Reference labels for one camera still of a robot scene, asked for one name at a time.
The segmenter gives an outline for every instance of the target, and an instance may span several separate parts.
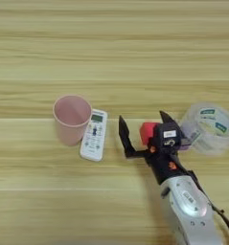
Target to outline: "remote control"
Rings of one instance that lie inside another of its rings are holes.
[[[81,142],[81,157],[95,162],[99,162],[103,158],[106,124],[107,113],[94,109]]]

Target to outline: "tape roll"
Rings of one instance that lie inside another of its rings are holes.
[[[220,106],[207,102],[194,104],[180,126],[200,153],[218,155],[229,148],[229,112]]]

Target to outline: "wood grain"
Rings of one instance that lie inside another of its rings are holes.
[[[109,114],[98,164],[57,140],[52,106],[70,93]],[[125,159],[117,117],[142,147],[145,119],[179,119],[197,101],[229,110],[229,1],[0,0],[0,245],[171,245],[158,186]],[[181,160],[229,216],[229,151]]]
[[[65,93],[111,118],[229,108],[229,2],[0,1],[0,118],[48,118]]]

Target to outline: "plastic cup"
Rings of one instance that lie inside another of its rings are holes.
[[[70,146],[82,139],[92,116],[92,108],[84,98],[67,95],[55,102],[53,114],[58,138]]]

